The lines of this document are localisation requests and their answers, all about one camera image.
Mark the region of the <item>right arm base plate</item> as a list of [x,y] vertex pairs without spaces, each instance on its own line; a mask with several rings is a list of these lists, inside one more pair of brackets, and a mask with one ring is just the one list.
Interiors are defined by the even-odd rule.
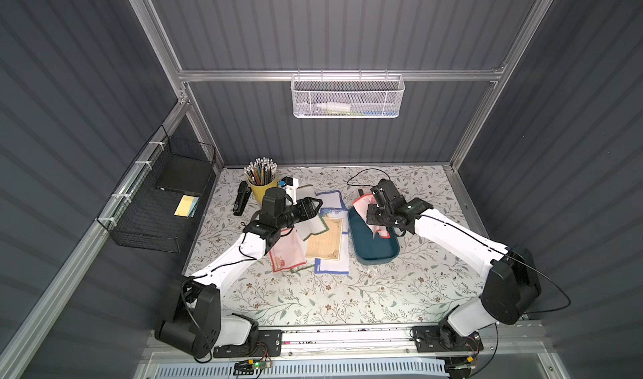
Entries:
[[415,342],[419,353],[427,352],[460,352],[477,355],[484,350],[477,332],[469,336],[460,336],[446,326],[417,325],[410,329],[410,337]]

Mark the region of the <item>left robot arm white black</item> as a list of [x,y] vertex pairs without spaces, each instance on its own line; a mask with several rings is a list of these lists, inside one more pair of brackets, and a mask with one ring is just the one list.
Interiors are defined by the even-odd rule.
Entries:
[[279,240],[292,237],[297,223],[319,216],[323,200],[309,196],[296,199],[295,192],[291,186],[268,189],[261,209],[229,249],[196,273],[172,283],[154,329],[156,340],[198,363],[252,357],[268,348],[260,344],[256,320],[239,314],[225,316],[221,298]]

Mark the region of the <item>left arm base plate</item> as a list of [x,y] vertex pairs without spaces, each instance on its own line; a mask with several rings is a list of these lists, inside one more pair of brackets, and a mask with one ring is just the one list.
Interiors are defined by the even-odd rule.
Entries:
[[251,330],[248,339],[242,345],[214,347],[214,358],[260,358],[265,352],[269,357],[279,357],[281,337],[281,330]]

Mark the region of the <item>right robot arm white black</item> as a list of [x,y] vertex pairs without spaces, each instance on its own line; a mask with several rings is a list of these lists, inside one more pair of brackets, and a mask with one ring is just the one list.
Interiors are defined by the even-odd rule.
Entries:
[[485,280],[477,298],[455,307],[439,323],[440,339],[453,345],[495,323],[512,325],[541,295],[539,274],[527,249],[512,251],[450,220],[420,198],[406,201],[390,180],[370,189],[366,223],[397,228],[435,243]]

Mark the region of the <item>beige ornate stationery paper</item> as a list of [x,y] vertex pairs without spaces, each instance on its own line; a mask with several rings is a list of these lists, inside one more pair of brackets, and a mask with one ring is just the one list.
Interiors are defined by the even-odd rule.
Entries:
[[310,236],[307,240],[306,256],[324,260],[337,261],[340,259],[343,220],[340,218],[323,218],[326,223],[324,233]]

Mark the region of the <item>blue floral paper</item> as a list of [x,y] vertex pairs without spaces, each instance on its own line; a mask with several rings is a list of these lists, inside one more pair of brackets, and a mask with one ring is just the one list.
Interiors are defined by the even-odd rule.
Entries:
[[322,218],[343,219],[348,218],[348,211],[342,208],[323,207],[319,212]]
[[348,234],[342,235],[339,260],[317,258],[314,263],[315,274],[349,275],[350,273],[350,243]]

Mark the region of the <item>teal plastic storage box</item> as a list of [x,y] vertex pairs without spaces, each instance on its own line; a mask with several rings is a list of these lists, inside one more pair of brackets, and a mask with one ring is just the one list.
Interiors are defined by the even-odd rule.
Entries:
[[373,234],[361,216],[351,208],[348,223],[353,240],[356,259],[366,266],[392,262],[400,254],[400,244],[396,237],[381,238]]

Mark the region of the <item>red bordered stationery paper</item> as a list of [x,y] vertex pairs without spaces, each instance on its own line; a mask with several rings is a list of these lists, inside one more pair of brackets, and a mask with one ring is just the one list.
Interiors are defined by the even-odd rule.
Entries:
[[280,239],[269,252],[272,271],[277,273],[305,265],[304,245],[296,228],[282,231]]

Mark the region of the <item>blue bordered stationery paper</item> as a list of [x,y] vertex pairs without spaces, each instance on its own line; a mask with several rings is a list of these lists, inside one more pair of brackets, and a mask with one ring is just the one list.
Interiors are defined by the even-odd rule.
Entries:
[[340,191],[318,193],[316,198],[323,202],[323,208],[346,209],[346,204]]

